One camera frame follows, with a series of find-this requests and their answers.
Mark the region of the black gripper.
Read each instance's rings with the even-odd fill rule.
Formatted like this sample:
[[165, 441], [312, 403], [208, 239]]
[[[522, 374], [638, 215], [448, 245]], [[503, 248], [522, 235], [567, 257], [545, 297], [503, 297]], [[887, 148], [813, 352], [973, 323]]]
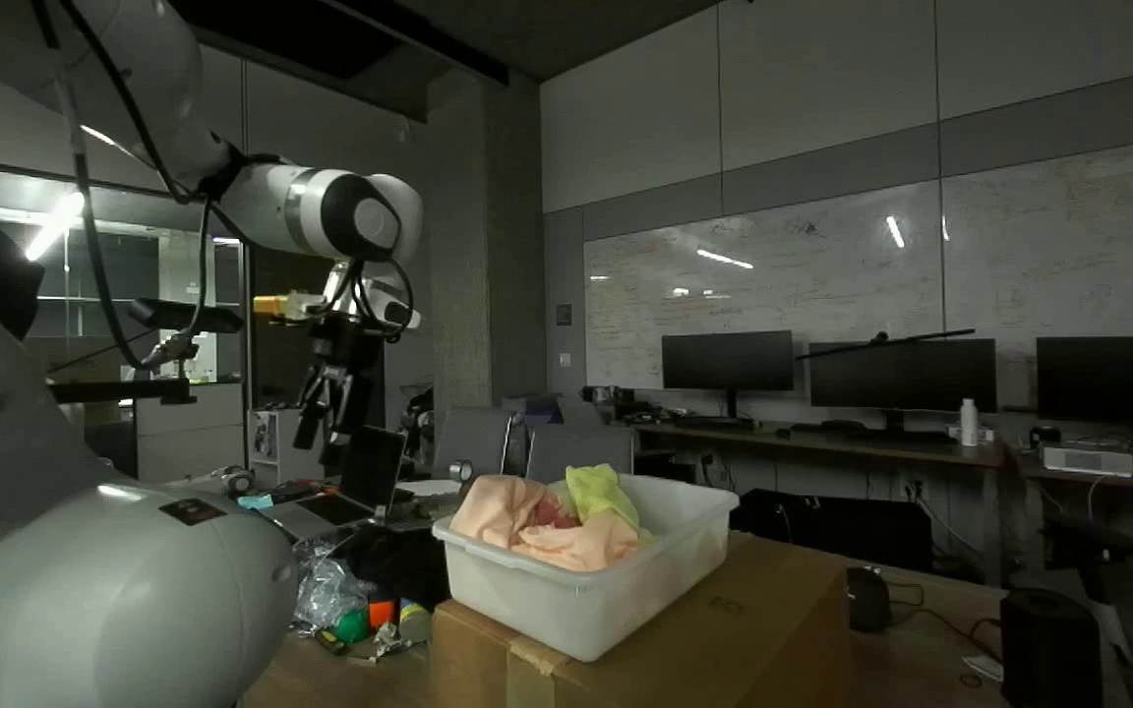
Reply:
[[[325, 302], [312, 323], [314, 365], [363, 378], [381, 361], [381, 352], [407, 329], [413, 329], [413, 307], [405, 297], [381, 286], [351, 290], [337, 302]], [[320, 429], [322, 429], [320, 463], [325, 475], [337, 475], [354, 450], [354, 434], [363, 429], [363, 398], [342, 392], [335, 403], [335, 386], [312, 391], [300, 409], [295, 450], [312, 450]]]

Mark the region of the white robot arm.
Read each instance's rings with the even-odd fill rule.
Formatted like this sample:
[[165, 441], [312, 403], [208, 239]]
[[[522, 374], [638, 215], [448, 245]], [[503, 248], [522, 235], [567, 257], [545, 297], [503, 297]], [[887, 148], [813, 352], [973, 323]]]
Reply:
[[[0, 83], [259, 248], [358, 274], [422, 245], [424, 203], [401, 177], [253, 159], [217, 135], [169, 0], [0, 0]], [[233, 708], [283, 647], [295, 578], [270, 519], [99, 460], [0, 315], [0, 708]]]

